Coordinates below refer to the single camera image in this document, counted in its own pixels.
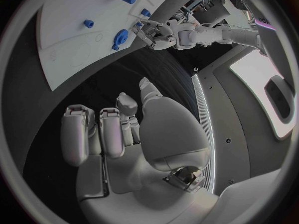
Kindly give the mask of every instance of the black floor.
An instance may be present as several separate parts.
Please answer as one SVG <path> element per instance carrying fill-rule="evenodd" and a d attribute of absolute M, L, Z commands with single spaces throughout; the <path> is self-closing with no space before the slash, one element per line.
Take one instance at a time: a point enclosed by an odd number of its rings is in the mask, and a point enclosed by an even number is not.
<path fill-rule="evenodd" d="M 37 196 L 51 210 L 71 224 L 87 223 L 76 200 L 75 183 L 77 168 L 67 165 L 60 148 L 60 122 L 68 105 L 83 104 L 98 113 L 102 108 L 113 107 L 120 92 L 125 92 L 138 102 L 137 118 L 142 120 L 142 104 L 138 83 L 142 77 L 149 78 L 161 93 L 184 105 L 198 118 L 196 98 L 191 73 L 193 68 L 208 65 L 196 62 L 196 56 L 207 53 L 198 48 L 195 56 L 190 51 L 175 54 L 167 51 L 153 51 L 148 48 L 131 53 L 110 64 L 87 79 L 70 93 L 51 113 L 36 135 L 29 150 L 23 176 Z M 209 48 L 209 62 L 221 56 L 231 46 L 219 49 Z"/>

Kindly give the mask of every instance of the robotic arm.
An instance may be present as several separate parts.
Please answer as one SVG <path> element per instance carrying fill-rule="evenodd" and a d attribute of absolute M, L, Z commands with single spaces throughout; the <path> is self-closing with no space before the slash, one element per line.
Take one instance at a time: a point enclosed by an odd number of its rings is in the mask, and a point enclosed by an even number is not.
<path fill-rule="evenodd" d="M 141 30 L 142 24 L 138 22 L 132 31 L 154 50 L 163 50 L 173 46 L 175 49 L 183 50 L 193 48 L 196 44 L 203 46 L 211 45 L 213 42 L 221 44 L 238 43 L 252 46 L 266 54 L 258 32 L 242 29 L 231 29 L 228 26 L 218 26 L 216 28 L 197 26 L 183 23 L 177 24 L 176 20 L 169 20 L 166 23 L 143 20 L 143 24 L 149 25 L 150 29 L 144 33 Z"/>

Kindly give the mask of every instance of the white robot link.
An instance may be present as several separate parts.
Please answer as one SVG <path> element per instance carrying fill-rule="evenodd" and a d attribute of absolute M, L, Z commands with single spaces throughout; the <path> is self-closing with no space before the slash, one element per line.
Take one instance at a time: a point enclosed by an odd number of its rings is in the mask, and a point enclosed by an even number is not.
<path fill-rule="evenodd" d="M 146 32 L 142 31 L 142 23 L 149 26 Z M 159 23 L 141 19 L 133 26 L 132 31 L 153 50 L 163 50 L 171 46 L 177 50 L 183 50 L 193 48 L 196 44 L 206 47 L 213 42 L 221 44 L 234 42 L 255 47 L 263 55 L 266 54 L 257 31 L 231 29 L 225 25 L 212 28 L 194 26 L 191 23 L 177 24 L 176 20 Z"/>

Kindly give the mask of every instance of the vent grille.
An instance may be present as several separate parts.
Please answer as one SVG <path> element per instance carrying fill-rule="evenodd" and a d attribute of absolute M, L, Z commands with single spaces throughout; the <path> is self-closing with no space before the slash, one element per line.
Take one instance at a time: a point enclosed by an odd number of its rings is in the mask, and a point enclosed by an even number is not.
<path fill-rule="evenodd" d="M 200 124 L 208 137 L 211 149 L 211 159 L 208 165 L 202 170 L 202 175 L 205 176 L 203 187 L 210 193 L 213 193 L 215 180 L 215 149 L 212 123 L 210 119 L 208 105 L 197 75 L 192 76 L 192 82 L 196 95 Z"/>

